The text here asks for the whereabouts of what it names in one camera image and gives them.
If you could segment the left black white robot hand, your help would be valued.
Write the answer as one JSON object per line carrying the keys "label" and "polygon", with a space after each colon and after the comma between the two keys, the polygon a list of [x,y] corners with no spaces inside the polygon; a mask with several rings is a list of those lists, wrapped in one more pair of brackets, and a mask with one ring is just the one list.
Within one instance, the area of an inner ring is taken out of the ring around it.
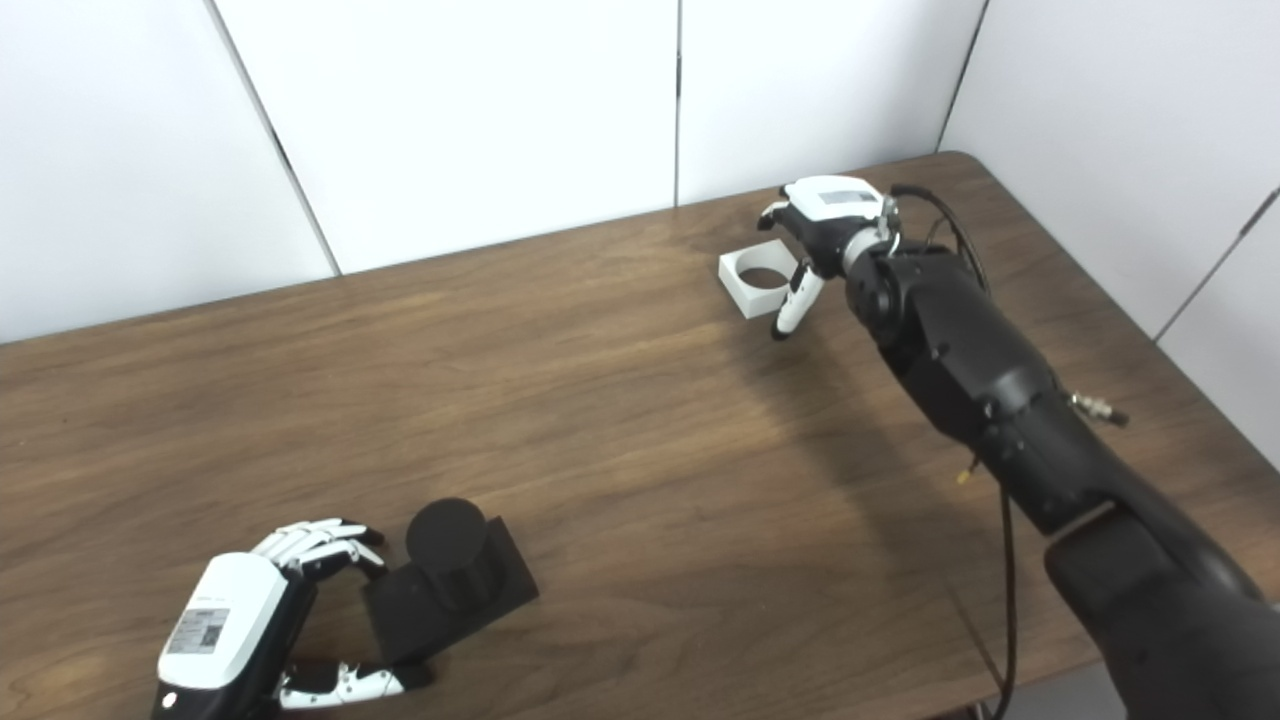
{"label": "left black white robot hand", "polygon": [[302,661],[293,648],[321,582],[388,573],[384,536],[344,518],[278,527],[212,557],[157,659],[154,719],[278,719],[425,689],[425,664]]}

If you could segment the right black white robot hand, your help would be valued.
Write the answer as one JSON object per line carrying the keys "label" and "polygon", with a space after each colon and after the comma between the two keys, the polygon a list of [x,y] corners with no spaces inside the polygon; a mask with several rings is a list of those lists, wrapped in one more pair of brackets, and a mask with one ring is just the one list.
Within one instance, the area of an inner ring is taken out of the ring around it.
{"label": "right black white robot hand", "polygon": [[826,284],[845,278],[865,251],[901,237],[897,202],[869,182],[850,176],[809,176],[780,188],[781,200],[756,219],[758,231],[783,228],[805,258],[788,281],[771,334],[787,340]]}

